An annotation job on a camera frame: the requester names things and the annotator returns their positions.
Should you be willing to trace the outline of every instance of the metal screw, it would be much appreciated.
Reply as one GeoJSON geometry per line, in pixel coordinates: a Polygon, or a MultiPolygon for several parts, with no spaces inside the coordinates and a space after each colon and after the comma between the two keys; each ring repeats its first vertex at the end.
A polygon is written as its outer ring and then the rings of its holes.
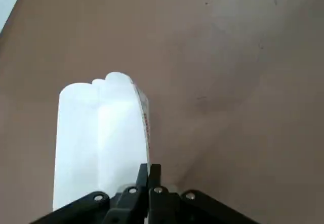
{"type": "Polygon", "coordinates": [[[137,192],[137,189],[135,187],[131,187],[128,192],[130,192],[131,194],[134,194],[137,192]]]}
{"type": "Polygon", "coordinates": [[[101,201],[102,199],[103,199],[102,195],[97,195],[97,196],[94,197],[95,201],[101,201]]]}
{"type": "Polygon", "coordinates": [[[162,193],[163,189],[161,187],[156,187],[154,191],[159,194],[162,193]]]}
{"type": "Polygon", "coordinates": [[[189,192],[188,194],[186,194],[186,197],[189,200],[194,200],[196,198],[196,196],[194,195],[194,193],[191,193],[191,192],[189,192]]]}

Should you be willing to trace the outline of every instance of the white plastic bottle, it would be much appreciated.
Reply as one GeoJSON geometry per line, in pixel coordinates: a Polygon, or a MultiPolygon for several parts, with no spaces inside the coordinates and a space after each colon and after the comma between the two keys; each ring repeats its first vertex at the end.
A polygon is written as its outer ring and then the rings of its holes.
{"type": "Polygon", "coordinates": [[[148,162],[148,100],[125,74],[75,83],[59,98],[53,210],[92,191],[114,196],[148,162]]]}

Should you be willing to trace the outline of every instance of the plastic jug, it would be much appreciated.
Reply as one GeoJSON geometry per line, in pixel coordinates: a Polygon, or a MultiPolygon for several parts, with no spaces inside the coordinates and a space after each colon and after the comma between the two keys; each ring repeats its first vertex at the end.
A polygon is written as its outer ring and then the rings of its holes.
{"type": "Polygon", "coordinates": [[[53,210],[135,183],[148,143],[148,100],[127,75],[68,85],[59,97],[53,210]]]}

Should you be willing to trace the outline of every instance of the screw head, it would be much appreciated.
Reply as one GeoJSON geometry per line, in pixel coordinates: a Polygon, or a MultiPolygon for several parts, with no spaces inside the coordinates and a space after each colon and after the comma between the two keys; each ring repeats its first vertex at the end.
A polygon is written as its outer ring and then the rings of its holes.
{"type": "Polygon", "coordinates": [[[161,188],[161,187],[156,187],[155,189],[154,189],[154,192],[156,192],[156,193],[162,193],[162,191],[163,191],[163,189],[161,188]]]}
{"type": "Polygon", "coordinates": [[[134,194],[137,192],[137,189],[135,187],[131,187],[129,190],[128,190],[129,193],[131,194],[134,194]]]}
{"type": "Polygon", "coordinates": [[[186,194],[186,197],[189,200],[194,200],[196,198],[196,196],[192,192],[189,192],[188,194],[186,194]]]}
{"type": "Polygon", "coordinates": [[[103,196],[102,195],[96,195],[93,199],[95,201],[101,201],[103,199],[103,196]]]}

